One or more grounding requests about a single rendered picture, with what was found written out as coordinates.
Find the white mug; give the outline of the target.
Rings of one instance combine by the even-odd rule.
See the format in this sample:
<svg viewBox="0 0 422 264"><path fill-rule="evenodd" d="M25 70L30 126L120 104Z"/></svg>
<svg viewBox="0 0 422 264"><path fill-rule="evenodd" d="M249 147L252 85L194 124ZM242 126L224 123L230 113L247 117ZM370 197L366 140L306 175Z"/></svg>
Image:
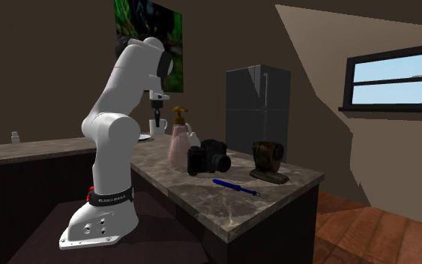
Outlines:
<svg viewBox="0 0 422 264"><path fill-rule="evenodd" d="M156 134L165 134L165 130L167 129L168 122L164 118L161 118L159 122L156 122L155 119L149 120L149 133L150 135Z"/></svg>

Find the pink soap dispenser gold pump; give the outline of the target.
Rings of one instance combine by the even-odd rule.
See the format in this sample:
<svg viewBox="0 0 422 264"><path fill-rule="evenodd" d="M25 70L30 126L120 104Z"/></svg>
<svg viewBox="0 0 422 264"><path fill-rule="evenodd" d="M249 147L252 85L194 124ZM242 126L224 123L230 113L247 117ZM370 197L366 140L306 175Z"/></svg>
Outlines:
<svg viewBox="0 0 422 264"><path fill-rule="evenodd" d="M182 113L187 112L182 106L175 106L172 111L177 114L172 127L172 138L169 145L169 163L176 169L187 165L187 151L190 148L189 129Z"/></svg>

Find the dark grey refrigerator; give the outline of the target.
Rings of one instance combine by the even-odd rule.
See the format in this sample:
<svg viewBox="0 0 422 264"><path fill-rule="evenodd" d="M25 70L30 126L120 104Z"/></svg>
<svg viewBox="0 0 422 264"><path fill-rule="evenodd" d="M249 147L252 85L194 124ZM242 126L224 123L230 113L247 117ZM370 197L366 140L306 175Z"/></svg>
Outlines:
<svg viewBox="0 0 422 264"><path fill-rule="evenodd" d="M226 72L226 144L251 155L254 142L288 142L291 72L265 64Z"/></svg>

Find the blue pen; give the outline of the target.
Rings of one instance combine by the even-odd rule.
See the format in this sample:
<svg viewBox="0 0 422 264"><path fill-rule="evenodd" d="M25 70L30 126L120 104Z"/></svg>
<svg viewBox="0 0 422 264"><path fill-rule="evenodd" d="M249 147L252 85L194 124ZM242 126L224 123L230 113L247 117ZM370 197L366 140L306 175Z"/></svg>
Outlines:
<svg viewBox="0 0 422 264"><path fill-rule="evenodd" d="M232 183L229 183L227 181L222 181L222 180L215 178L215 179L212 180L212 182L217 184L217 185L233 189L234 191L242 191L242 192L245 192L245 193L248 193L248 194L252 194L253 196L256 196L256 197L261 196L261 194L259 192L255 191L255 190L249 190L249 189L246 189L246 188L244 188L240 185L232 184Z"/></svg>

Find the brown wooden pencil sharpener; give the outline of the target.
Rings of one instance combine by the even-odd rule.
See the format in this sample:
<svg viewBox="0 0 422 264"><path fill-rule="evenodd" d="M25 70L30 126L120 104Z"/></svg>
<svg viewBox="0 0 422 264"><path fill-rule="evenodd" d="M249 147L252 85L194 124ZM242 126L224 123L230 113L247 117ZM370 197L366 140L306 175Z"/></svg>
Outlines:
<svg viewBox="0 0 422 264"><path fill-rule="evenodd" d="M252 150L255 164L255 168L250 171L252 177L276 185L283 185L289 180L288 176L279 173L284 155L284 147L281 144L267 141L254 142Z"/></svg>

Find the dark robot stand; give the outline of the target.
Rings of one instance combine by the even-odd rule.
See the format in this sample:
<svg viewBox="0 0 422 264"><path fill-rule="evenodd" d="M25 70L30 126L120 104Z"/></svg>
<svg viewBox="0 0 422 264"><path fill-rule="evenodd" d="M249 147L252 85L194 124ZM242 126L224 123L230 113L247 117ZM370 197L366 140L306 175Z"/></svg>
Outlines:
<svg viewBox="0 0 422 264"><path fill-rule="evenodd" d="M118 243L61 250L59 238L81 205L58 204L7 264L208 264L199 240L145 192L135 199L139 225Z"/></svg>

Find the black framed window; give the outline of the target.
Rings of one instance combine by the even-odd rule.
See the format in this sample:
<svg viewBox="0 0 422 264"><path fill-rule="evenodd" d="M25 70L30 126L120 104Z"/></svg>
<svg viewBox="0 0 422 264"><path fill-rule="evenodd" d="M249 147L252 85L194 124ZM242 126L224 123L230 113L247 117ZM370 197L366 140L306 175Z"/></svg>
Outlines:
<svg viewBox="0 0 422 264"><path fill-rule="evenodd" d="M422 46L348 58L339 110L422 113Z"/></svg>

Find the green wall picture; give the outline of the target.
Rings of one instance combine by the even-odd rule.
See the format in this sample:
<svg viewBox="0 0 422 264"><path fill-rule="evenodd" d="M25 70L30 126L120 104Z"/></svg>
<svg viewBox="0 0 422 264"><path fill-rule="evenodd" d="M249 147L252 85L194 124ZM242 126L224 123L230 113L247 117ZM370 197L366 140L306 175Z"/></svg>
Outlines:
<svg viewBox="0 0 422 264"><path fill-rule="evenodd" d="M171 53L173 69L165 92L184 91L182 15L151 0L113 0L117 38L159 39Z"/></svg>

